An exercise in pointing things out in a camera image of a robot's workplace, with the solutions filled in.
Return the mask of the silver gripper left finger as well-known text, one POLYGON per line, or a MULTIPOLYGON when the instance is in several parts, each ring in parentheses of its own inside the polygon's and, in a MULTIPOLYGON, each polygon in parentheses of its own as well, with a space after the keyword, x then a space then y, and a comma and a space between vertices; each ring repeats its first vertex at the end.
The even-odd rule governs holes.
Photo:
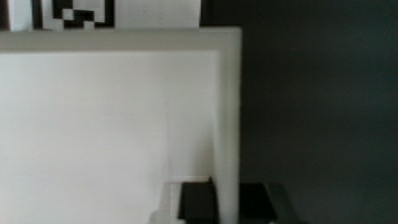
POLYGON ((166 185, 155 224, 219 224, 219 201, 212 181, 166 185))

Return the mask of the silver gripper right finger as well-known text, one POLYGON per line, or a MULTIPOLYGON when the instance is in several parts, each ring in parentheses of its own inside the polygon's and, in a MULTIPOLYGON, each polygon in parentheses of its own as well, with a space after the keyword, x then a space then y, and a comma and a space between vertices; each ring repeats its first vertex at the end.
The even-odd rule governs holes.
POLYGON ((280 183, 241 185, 241 224, 301 224, 287 188, 280 183))

